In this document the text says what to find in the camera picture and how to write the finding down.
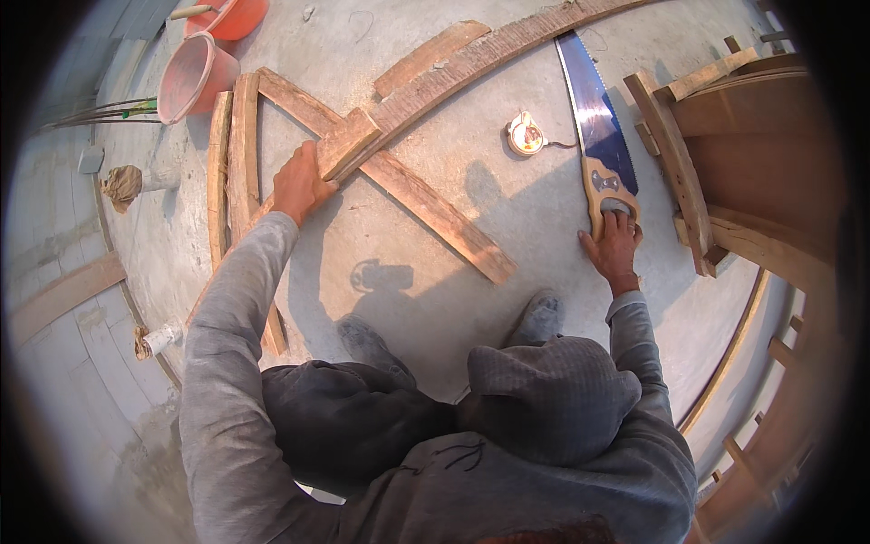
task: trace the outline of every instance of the shoe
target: shoe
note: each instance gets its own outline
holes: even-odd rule
[[[559,295],[553,289],[544,289],[529,301],[522,321],[505,347],[542,346],[553,336],[561,334],[564,324],[565,308]]]
[[[358,315],[348,313],[336,321],[336,328],[354,361],[390,374],[402,386],[417,387],[417,381],[405,363],[390,353],[384,339]]]

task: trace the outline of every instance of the gray sweater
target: gray sweater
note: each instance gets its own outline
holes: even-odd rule
[[[626,544],[682,542],[698,482],[674,428],[653,325],[640,292],[606,315],[617,368],[642,385],[613,443],[581,468],[521,460],[477,433],[415,446],[344,505],[293,481],[266,415],[257,361],[278,280],[298,239],[264,216],[226,257],[191,322],[180,432],[194,525],[211,542],[474,542],[603,515]]]

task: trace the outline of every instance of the hand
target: hand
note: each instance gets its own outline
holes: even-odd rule
[[[338,190],[338,182],[324,182],[318,170],[317,146],[311,140],[303,142],[293,152],[293,157],[275,174],[274,212],[289,215],[297,226],[311,212]]]
[[[634,273],[634,250],[644,239],[644,233],[630,215],[620,211],[604,212],[604,224],[604,237],[597,244],[588,232],[580,231],[577,235],[616,299],[624,292],[640,290],[638,275]]]

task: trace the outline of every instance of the orange bucket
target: orange bucket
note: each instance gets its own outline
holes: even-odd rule
[[[188,17],[184,22],[185,37],[205,31],[216,40],[240,40],[257,28],[269,10],[269,0],[198,0],[193,5],[203,4],[220,12]]]
[[[185,39],[172,53],[157,89],[157,116],[175,124],[214,108],[219,92],[231,91],[242,71],[238,60],[215,45],[208,32]]]

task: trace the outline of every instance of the blue saw blade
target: blue saw blade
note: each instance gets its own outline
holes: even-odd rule
[[[556,49],[568,81],[580,152],[618,173],[626,189],[637,195],[632,158],[595,63],[574,30],[556,38]]]

